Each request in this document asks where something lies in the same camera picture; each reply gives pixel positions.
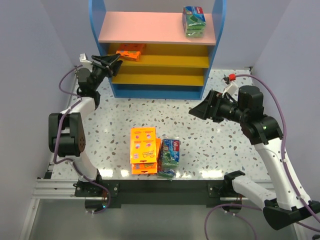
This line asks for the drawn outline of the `orange sponge box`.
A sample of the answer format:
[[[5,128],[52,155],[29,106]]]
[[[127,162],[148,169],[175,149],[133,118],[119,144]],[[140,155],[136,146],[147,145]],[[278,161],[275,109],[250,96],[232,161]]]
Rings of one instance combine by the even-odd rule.
[[[120,57],[138,62],[146,47],[145,43],[122,43],[119,45],[116,54],[120,54]]]
[[[153,163],[137,163],[131,165],[131,173],[134,175],[139,174],[156,174],[158,172],[158,162],[161,149],[160,138],[156,138],[156,162]]]
[[[130,130],[130,163],[150,164],[157,160],[156,128],[134,127]]]

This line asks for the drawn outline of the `green sponge pack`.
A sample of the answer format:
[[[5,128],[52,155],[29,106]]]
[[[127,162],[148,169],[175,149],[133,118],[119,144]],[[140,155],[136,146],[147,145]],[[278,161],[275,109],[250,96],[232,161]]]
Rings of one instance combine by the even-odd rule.
[[[157,175],[160,178],[166,179],[168,181],[172,181],[173,178],[176,176],[176,172],[173,169],[164,169],[158,171]]]
[[[187,38],[202,38],[207,26],[203,8],[185,6],[182,12],[182,26]]]
[[[162,170],[174,170],[180,162],[180,140],[164,138],[162,140],[160,165]]]

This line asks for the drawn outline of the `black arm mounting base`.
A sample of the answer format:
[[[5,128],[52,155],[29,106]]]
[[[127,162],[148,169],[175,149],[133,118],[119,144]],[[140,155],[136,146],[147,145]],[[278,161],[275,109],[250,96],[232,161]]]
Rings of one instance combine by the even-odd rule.
[[[239,199],[223,191],[223,180],[100,180],[110,194],[89,182],[73,184],[86,209],[120,209],[122,205],[203,205],[208,208]]]

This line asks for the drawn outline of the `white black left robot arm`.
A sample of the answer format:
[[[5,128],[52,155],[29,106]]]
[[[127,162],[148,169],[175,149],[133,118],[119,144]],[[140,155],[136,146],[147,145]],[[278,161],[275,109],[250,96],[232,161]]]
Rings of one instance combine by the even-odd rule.
[[[76,92],[72,93],[76,102],[48,117],[48,146],[53,153],[54,164],[69,162],[80,182],[99,186],[99,170],[85,152],[83,120],[100,104],[100,84],[105,78],[115,77],[123,62],[118,53],[93,55],[91,58],[88,60],[87,55],[82,53],[79,57],[80,66],[73,69],[78,84]]]

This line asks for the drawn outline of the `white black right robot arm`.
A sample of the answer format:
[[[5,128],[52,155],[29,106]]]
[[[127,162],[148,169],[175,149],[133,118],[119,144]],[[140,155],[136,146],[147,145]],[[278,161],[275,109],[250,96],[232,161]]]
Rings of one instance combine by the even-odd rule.
[[[238,90],[238,99],[228,93],[210,90],[203,102],[189,110],[196,118],[220,123],[223,120],[240,124],[242,133],[260,155],[274,191],[249,179],[238,170],[224,175],[222,194],[240,194],[258,206],[267,223],[280,230],[320,212],[320,203],[311,200],[302,187],[288,154],[282,150],[284,135],[277,122],[264,114],[264,95],[256,86]]]

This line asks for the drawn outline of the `blue shelf unit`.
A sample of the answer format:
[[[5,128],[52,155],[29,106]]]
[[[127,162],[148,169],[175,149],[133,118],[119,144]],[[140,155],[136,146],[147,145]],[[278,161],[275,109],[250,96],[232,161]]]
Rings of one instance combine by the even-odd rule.
[[[145,44],[139,61],[125,60],[109,79],[116,98],[200,100],[223,33],[227,2],[205,14],[202,38],[189,38],[180,12],[107,11],[90,0],[88,13],[98,51],[114,54],[121,44]]]

